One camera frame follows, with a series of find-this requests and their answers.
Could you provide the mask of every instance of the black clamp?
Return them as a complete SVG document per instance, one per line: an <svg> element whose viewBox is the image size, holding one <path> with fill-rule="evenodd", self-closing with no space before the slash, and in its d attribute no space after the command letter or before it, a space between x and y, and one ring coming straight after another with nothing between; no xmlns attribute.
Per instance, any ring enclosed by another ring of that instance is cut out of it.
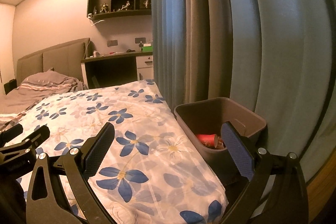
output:
<svg viewBox="0 0 336 224"><path fill-rule="evenodd" d="M221 224L308 223L308 196L300 162L295 153L271 155L257 149L230 122L222 125L222 138L241 176L248 182ZM258 207L270 175L276 175L261 214L251 218Z"/></svg>
<svg viewBox="0 0 336 224"><path fill-rule="evenodd" d="M61 156L41 153L31 176L27 195L27 224L117 224L91 189L88 179L96 174L115 137L106 123L97 136ZM59 175L66 175L85 218L73 214Z"/></svg>
<svg viewBox="0 0 336 224"><path fill-rule="evenodd" d="M26 202L19 177L31 172L36 162L36 148L50 136L47 126L34 131L19 144L4 147L23 132L20 124L0 133L0 222L26 223Z"/></svg>

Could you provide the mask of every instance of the wall socket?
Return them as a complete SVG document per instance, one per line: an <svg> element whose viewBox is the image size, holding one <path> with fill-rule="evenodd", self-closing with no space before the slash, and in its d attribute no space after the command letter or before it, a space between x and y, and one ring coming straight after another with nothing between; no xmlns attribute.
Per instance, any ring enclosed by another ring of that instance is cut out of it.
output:
<svg viewBox="0 0 336 224"><path fill-rule="evenodd" d="M137 38L135 39L135 43L136 43L136 44L140 44L140 43L142 43L142 44L146 44L146 38L145 38L145 37L137 37Z"/></svg>
<svg viewBox="0 0 336 224"><path fill-rule="evenodd" d="M107 46L108 47L118 46L118 40L109 40L109 41L107 41Z"/></svg>

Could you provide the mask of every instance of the blue curtain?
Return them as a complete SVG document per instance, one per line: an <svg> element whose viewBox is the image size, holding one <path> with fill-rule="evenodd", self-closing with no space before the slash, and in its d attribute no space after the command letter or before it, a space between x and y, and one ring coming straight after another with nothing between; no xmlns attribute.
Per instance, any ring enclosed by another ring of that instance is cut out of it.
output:
<svg viewBox="0 0 336 224"><path fill-rule="evenodd" d="M154 78L169 107L184 103L185 0L152 0Z"/></svg>
<svg viewBox="0 0 336 224"><path fill-rule="evenodd" d="M168 105L230 96L266 119L259 144L312 178L336 143L336 0L152 2Z"/></svg>

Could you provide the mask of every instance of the gray headboard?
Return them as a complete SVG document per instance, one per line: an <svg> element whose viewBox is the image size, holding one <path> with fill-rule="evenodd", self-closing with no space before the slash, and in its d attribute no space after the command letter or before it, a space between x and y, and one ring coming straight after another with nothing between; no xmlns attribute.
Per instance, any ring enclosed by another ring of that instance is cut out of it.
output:
<svg viewBox="0 0 336 224"><path fill-rule="evenodd" d="M89 57L92 53L91 47L88 46L89 42L90 38L77 39L21 57L16 66L17 85L20 85L26 77L45 72L50 68L83 81L81 60L84 59L86 48L85 57Z"/></svg>

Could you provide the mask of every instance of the gray blanket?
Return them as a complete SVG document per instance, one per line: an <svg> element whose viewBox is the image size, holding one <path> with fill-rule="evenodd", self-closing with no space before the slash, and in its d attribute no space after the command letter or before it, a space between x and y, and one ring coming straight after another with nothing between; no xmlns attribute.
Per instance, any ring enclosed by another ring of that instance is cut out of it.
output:
<svg viewBox="0 0 336 224"><path fill-rule="evenodd" d="M84 83L77 78L55 71L40 72L27 77L18 88L7 95L0 95L0 132L17 124L28 110L44 98L85 89Z"/></svg>

